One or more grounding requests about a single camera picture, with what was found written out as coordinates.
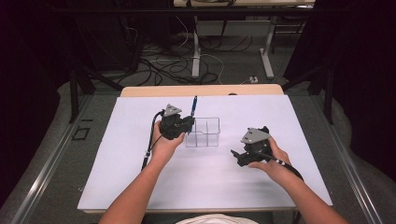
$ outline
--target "blue marker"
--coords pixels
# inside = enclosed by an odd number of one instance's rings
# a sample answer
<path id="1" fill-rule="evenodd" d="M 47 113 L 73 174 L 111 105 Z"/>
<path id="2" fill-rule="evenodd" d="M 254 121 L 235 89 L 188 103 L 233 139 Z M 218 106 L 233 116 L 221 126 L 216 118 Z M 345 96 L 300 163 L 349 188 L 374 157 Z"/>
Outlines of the blue marker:
<path id="1" fill-rule="evenodd" d="M 195 107 L 197 106 L 197 96 L 194 97 L 194 101 L 192 102 L 191 116 L 194 117 Z"/>

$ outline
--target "person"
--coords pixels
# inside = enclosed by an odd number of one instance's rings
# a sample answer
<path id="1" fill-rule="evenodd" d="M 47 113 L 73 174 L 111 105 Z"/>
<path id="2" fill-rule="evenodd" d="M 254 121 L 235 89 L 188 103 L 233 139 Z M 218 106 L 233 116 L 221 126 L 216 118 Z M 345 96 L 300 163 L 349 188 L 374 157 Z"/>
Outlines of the person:
<path id="1" fill-rule="evenodd" d="M 168 140 L 161 136 L 160 123 L 160 121 L 157 121 L 154 125 L 152 135 L 154 146 L 152 147 L 151 160 L 108 207 L 99 224 L 142 223 L 157 179 L 166 163 L 171 160 L 176 148 L 183 142 L 185 135 L 182 133 L 180 137 Z M 274 156 L 291 165 L 288 154 L 279 148 L 273 137 L 269 138 L 269 143 Z M 323 202 L 302 179 L 275 161 L 267 163 L 254 161 L 248 167 L 263 170 L 279 184 L 293 199 L 305 223 L 347 223 L 343 217 Z"/>

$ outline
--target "desk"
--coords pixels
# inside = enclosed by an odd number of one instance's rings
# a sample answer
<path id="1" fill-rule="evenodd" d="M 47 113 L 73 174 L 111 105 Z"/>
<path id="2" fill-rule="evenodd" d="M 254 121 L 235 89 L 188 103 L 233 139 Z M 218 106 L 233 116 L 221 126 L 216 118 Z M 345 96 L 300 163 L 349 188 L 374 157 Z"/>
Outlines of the desk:
<path id="1" fill-rule="evenodd" d="M 181 112 L 185 117 L 195 94 L 197 118 L 220 118 L 219 146 L 180 145 L 157 182 L 148 213 L 295 209 L 278 184 L 260 170 L 239 167 L 230 152 L 243 152 L 239 139 L 246 129 L 263 125 L 288 150 L 306 184 L 332 204 L 289 97 L 282 94 L 280 87 L 214 85 L 125 88 L 107 125 L 78 209 L 104 212 L 139 174 L 155 113 L 172 104 L 187 108 L 187 112 Z"/>
<path id="2" fill-rule="evenodd" d="M 186 7 L 187 0 L 174 0 L 175 7 Z M 236 0 L 233 7 L 286 7 L 313 5 L 315 0 Z M 191 0 L 192 7 L 226 7 L 225 3 L 203 3 Z M 195 17 L 196 33 L 194 33 L 194 56 L 192 63 L 192 77 L 199 76 L 199 63 L 201 49 L 199 48 L 199 35 L 221 35 L 223 21 L 198 21 Z M 270 21 L 228 21 L 222 35 L 252 35 L 265 36 L 264 48 L 260 49 L 262 64 L 267 78 L 274 78 L 274 72 L 268 58 L 269 48 L 276 27 L 276 17 Z"/>

